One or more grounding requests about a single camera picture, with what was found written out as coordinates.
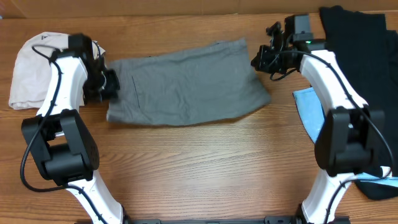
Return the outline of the grey shorts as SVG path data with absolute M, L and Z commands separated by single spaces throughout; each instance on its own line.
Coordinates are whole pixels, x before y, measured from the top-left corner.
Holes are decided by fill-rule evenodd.
M 244 116 L 271 101 L 244 39 L 109 66 L 120 82 L 109 122 L 188 126 Z

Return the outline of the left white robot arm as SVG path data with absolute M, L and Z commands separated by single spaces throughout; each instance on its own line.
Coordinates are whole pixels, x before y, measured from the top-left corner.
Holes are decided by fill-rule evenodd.
M 116 72 L 84 34 L 69 35 L 67 47 L 52 47 L 45 59 L 52 70 L 47 95 L 36 116 L 21 126 L 27 143 L 22 184 L 33 192 L 69 191 L 92 223 L 131 223 L 100 176 L 98 147 L 79 114 L 81 103 L 117 98 Z

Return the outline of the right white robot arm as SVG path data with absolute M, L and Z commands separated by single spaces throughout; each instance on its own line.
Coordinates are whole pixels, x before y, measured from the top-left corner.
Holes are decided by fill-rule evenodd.
M 293 216 L 267 217 L 265 223 L 349 223 L 336 217 L 336 208 L 352 182 L 376 164 L 387 142 L 380 132 L 384 113 L 368 103 L 349 84 L 328 50 L 326 40 L 311 32 L 309 16 L 286 17 L 266 29 L 269 45 L 262 45 L 251 65 L 259 72 L 282 78 L 298 71 L 315 90 L 325 120 L 315 142 L 320 168 L 308 197 Z

